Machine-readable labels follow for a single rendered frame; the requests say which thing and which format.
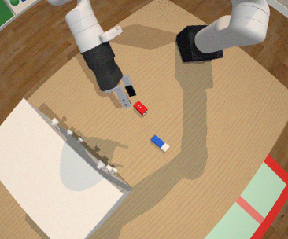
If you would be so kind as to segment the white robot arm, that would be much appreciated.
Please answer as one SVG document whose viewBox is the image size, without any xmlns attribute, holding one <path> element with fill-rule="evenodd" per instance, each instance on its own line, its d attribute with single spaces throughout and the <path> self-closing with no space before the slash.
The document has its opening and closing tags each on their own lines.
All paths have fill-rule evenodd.
<svg viewBox="0 0 288 239">
<path fill-rule="evenodd" d="M 219 18 L 195 35 L 195 45 L 202 53 L 255 45 L 265 40 L 270 16 L 267 2 L 231 0 L 231 3 L 231 16 Z M 98 23 L 90 0 L 77 0 L 77 7 L 67 13 L 65 19 L 73 35 Z"/>
</svg>

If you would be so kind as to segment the red nine-volt battery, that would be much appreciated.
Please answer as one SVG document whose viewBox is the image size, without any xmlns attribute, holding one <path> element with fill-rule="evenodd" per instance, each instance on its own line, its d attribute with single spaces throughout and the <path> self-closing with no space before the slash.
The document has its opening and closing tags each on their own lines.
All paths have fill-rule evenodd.
<svg viewBox="0 0 288 239">
<path fill-rule="evenodd" d="M 144 115 L 148 109 L 140 102 L 138 101 L 137 103 L 134 104 L 134 108 L 141 114 Z"/>
</svg>

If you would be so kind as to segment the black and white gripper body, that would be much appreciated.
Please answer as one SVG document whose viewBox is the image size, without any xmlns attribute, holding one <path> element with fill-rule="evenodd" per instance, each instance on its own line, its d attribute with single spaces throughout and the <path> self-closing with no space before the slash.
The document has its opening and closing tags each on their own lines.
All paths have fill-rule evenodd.
<svg viewBox="0 0 288 239">
<path fill-rule="evenodd" d="M 106 31 L 105 34 L 99 24 L 95 24 L 74 35 L 80 54 L 83 55 L 89 69 L 96 76 L 102 91 L 110 90 L 119 83 L 123 74 L 116 64 L 115 54 L 109 40 L 122 33 L 120 26 Z M 101 38 L 100 38 L 101 37 Z"/>
</svg>

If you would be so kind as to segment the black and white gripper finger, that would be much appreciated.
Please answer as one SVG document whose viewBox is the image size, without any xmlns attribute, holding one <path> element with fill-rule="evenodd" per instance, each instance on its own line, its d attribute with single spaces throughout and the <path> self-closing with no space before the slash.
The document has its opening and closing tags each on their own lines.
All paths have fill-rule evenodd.
<svg viewBox="0 0 288 239">
<path fill-rule="evenodd" d="M 116 95 L 119 98 L 120 103 L 122 104 L 122 106 L 124 108 L 131 107 L 131 103 L 130 103 L 127 95 L 125 94 L 122 85 L 116 86 L 116 87 L 114 87 L 114 88 L 112 88 L 110 90 L 105 90 L 105 93 L 108 94 L 110 92 L 112 93 L 113 91 L 116 92 Z"/>
<path fill-rule="evenodd" d="M 129 95 L 129 97 L 133 97 L 133 96 L 137 95 L 135 88 L 133 87 L 128 74 L 123 75 L 121 80 L 125 86 L 125 89 Z"/>
</svg>

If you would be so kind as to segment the blue and white eraser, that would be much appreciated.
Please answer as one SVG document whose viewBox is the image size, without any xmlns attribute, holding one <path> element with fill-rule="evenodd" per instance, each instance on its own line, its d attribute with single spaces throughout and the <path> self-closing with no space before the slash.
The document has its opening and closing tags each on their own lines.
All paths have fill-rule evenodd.
<svg viewBox="0 0 288 239">
<path fill-rule="evenodd" d="M 163 151 L 166 152 L 166 150 L 169 148 L 169 145 L 167 145 L 165 142 L 163 142 L 158 136 L 154 135 L 151 141 L 156 144 L 159 148 L 161 148 Z"/>
</svg>

